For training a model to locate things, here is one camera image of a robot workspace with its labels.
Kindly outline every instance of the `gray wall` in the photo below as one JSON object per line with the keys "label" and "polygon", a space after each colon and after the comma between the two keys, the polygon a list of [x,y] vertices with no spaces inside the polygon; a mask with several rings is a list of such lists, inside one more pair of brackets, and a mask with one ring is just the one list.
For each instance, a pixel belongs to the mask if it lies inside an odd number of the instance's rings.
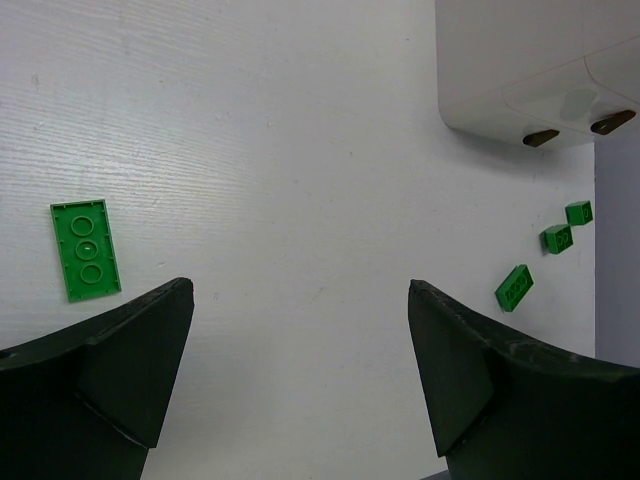
{"label": "gray wall", "polygon": [[640,135],[596,144],[596,356],[640,367]]}

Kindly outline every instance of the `white plastic box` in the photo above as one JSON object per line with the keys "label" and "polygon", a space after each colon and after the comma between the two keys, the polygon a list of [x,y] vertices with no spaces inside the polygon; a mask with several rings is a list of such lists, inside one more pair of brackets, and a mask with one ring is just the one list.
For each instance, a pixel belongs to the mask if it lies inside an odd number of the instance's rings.
{"label": "white plastic box", "polygon": [[519,145],[555,130],[550,150],[620,112],[596,131],[640,129],[640,0],[436,0],[436,33],[452,128]]}

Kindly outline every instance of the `white table surface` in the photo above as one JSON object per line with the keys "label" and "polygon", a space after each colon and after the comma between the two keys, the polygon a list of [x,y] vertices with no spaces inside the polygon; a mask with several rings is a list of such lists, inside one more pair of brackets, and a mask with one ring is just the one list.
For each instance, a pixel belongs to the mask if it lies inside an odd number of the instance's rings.
{"label": "white table surface", "polygon": [[[50,203],[106,198],[123,292],[68,304]],[[593,147],[449,131],[430,0],[0,4],[0,348],[175,277],[196,312],[145,480],[442,471],[411,278],[592,354]],[[536,285],[511,315],[493,292]]]}

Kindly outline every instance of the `lego stud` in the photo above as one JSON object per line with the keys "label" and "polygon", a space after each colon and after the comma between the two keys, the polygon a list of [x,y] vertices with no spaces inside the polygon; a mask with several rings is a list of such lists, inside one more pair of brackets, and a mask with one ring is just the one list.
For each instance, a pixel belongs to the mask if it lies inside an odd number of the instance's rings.
{"label": "lego stud", "polygon": [[93,232],[93,222],[89,217],[76,217],[71,222],[71,231],[79,237],[86,237]]}
{"label": "lego stud", "polygon": [[98,283],[102,278],[102,269],[95,264],[85,265],[80,270],[80,279],[88,285],[93,285],[94,283]]}
{"label": "lego stud", "polygon": [[98,255],[98,245],[91,240],[84,240],[76,246],[76,255],[80,260],[93,260]]}

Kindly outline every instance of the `green 2x4 lego brick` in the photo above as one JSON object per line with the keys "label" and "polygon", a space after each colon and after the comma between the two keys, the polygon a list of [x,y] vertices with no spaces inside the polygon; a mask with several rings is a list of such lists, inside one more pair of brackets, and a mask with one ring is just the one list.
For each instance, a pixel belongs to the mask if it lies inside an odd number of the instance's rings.
{"label": "green 2x4 lego brick", "polygon": [[105,201],[51,205],[51,216],[69,301],[119,292]]}
{"label": "green 2x4 lego brick", "polygon": [[544,243],[550,253],[558,255],[573,245],[573,235],[569,225],[555,225],[544,231]]}
{"label": "green 2x4 lego brick", "polygon": [[518,265],[496,290],[498,303],[505,312],[513,312],[532,286],[529,267]]}
{"label": "green 2x4 lego brick", "polygon": [[576,202],[565,207],[567,212],[567,222],[572,227],[578,227],[580,225],[586,225],[593,220],[593,210],[591,209],[591,202]]}

